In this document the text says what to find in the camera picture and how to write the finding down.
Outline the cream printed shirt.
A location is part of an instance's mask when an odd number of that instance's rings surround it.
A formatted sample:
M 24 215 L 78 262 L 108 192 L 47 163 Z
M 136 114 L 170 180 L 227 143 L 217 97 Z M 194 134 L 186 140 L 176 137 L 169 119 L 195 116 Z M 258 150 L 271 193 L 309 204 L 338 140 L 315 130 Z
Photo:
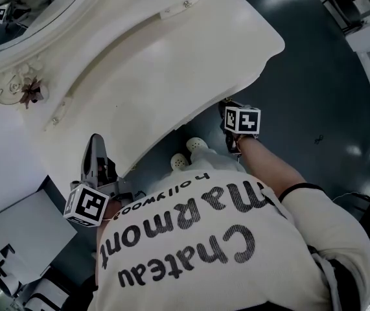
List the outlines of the cream printed shirt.
M 253 176 L 167 178 L 107 224 L 87 311 L 365 311 L 370 241 L 324 191 Z

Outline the white trousers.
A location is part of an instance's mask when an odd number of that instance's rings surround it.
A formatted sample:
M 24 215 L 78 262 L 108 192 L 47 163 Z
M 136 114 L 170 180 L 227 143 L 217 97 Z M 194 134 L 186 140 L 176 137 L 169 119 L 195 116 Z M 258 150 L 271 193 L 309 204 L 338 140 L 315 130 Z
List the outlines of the white trousers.
M 164 187 L 169 187 L 175 183 L 185 181 L 185 178 L 191 176 L 192 173 L 210 172 L 217 170 L 225 170 L 230 172 L 246 173 L 244 167 L 235 159 L 220 155 L 210 148 L 195 150 L 191 154 L 191 162 L 189 166 L 180 171 L 172 171 L 164 176 L 160 181 L 155 182 L 151 187 L 151 191 L 161 190 Z

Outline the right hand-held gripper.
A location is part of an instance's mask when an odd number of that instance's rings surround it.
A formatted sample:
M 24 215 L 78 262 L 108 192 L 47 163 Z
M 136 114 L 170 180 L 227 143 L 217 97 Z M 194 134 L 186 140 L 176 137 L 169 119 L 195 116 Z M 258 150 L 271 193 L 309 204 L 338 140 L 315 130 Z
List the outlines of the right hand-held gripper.
M 221 118 L 220 128 L 225 125 L 225 142 L 230 154 L 239 154 L 237 145 L 241 137 L 256 138 L 260 133 L 261 110 L 245 107 L 233 100 L 220 101 L 218 110 Z

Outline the grey flat board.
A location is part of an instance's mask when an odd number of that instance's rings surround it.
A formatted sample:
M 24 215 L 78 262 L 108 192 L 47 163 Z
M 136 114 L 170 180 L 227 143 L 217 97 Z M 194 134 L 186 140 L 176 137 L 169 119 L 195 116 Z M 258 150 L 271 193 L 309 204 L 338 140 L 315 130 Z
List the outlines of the grey flat board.
M 0 213 L 0 250 L 9 245 L 15 251 L 11 270 L 22 284 L 38 280 L 75 235 L 43 190 Z

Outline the person's left forearm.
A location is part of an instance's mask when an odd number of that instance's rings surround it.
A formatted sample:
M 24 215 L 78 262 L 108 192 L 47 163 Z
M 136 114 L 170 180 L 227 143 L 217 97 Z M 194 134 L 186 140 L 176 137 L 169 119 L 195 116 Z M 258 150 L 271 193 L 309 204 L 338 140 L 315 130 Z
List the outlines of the person's left forearm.
M 108 225 L 113 225 L 112 222 L 115 221 L 114 218 L 121 209 L 121 202 L 110 200 L 104 211 L 101 225 L 97 228 L 97 260 L 95 268 L 95 282 L 97 286 L 99 284 L 100 273 L 106 269 L 109 259 L 108 252 L 105 250 L 106 228 Z

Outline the dried brown flower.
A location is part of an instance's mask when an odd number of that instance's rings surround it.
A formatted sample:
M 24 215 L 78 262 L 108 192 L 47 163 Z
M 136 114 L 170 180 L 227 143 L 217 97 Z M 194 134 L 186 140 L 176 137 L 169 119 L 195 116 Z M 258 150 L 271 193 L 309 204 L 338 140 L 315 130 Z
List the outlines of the dried brown flower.
M 19 101 L 20 104 L 25 106 L 25 109 L 29 108 L 29 104 L 37 103 L 44 99 L 44 96 L 41 93 L 41 82 L 37 78 L 33 78 L 33 80 L 25 84 L 22 87 L 22 97 Z

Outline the person's right forearm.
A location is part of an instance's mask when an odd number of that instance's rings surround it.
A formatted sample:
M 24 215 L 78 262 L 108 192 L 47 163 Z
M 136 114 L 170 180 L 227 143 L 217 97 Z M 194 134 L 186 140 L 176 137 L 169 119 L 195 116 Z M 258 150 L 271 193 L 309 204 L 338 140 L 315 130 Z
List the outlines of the person's right forearm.
M 295 168 L 269 151 L 258 140 L 252 137 L 240 138 L 238 147 L 251 174 L 270 187 L 277 197 L 286 189 L 306 182 Z

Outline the white ornate dressing table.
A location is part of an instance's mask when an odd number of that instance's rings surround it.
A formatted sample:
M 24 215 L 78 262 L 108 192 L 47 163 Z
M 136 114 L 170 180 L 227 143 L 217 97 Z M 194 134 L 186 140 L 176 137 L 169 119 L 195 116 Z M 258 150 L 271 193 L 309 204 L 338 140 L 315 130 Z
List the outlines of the white ornate dressing table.
M 121 176 L 166 134 L 254 83 L 284 50 L 246 0 L 75 0 L 0 51 L 0 164 L 39 154 L 71 179 L 93 133 Z M 25 109 L 22 87 L 44 99 Z

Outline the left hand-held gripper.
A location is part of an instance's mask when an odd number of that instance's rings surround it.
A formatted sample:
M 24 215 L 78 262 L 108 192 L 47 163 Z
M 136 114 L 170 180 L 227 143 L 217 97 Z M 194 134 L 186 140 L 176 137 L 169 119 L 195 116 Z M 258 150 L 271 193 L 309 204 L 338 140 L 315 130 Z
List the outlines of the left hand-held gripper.
M 81 164 L 81 180 L 70 183 L 64 218 L 85 227 L 98 227 L 110 201 L 127 206 L 133 202 L 130 184 L 120 178 L 115 163 L 107 160 L 101 135 L 88 141 Z

